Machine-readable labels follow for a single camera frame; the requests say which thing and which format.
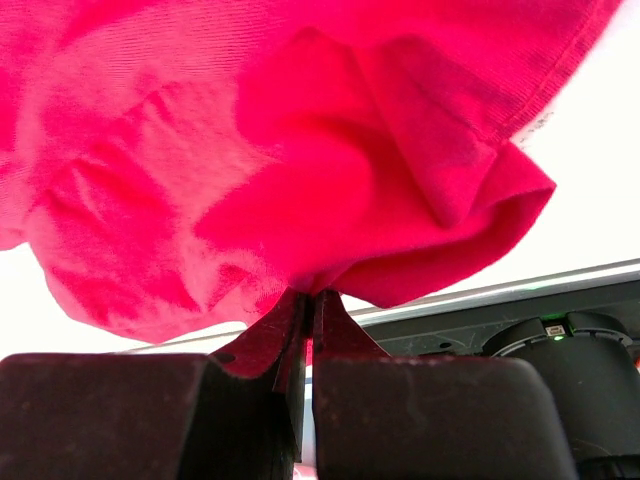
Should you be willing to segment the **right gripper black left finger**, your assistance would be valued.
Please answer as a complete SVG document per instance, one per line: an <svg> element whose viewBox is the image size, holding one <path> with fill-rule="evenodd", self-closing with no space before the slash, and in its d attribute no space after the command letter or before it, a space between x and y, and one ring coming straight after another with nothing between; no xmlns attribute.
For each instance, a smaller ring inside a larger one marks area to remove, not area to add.
<svg viewBox="0 0 640 480"><path fill-rule="evenodd" d="M28 353L1 363L5 479L289 479L306 299L210 354Z"/></svg>

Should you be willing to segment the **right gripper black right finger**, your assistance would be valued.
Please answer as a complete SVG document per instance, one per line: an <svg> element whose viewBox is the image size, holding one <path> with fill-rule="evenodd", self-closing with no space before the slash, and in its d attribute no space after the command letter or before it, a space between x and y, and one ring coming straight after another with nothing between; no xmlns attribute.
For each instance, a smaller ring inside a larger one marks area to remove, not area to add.
<svg viewBox="0 0 640 480"><path fill-rule="evenodd" d="M518 359L387 354L326 291L313 320L322 479L573 479L552 394Z"/></svg>

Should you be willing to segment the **crimson red t shirt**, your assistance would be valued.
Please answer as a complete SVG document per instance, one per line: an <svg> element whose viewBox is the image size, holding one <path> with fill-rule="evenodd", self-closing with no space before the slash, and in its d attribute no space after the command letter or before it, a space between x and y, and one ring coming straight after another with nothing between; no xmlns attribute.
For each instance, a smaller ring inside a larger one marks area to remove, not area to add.
<svg viewBox="0 0 640 480"><path fill-rule="evenodd" d="M616 1L5 1L1 246L159 343L287 289L382 308L528 233L515 144Z"/></svg>

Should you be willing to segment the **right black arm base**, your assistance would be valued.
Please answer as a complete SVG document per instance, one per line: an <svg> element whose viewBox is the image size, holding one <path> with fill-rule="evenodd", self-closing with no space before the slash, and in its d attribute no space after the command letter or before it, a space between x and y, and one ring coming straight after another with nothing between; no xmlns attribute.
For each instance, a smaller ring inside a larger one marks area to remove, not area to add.
<svg viewBox="0 0 640 480"><path fill-rule="evenodd" d="M573 312L610 316L638 343L639 281L598 286L569 284L560 290L502 294L483 303L449 306L442 312L408 313L364 330L393 356L441 351L477 354L491 337L506 328L534 318L557 320Z"/></svg>

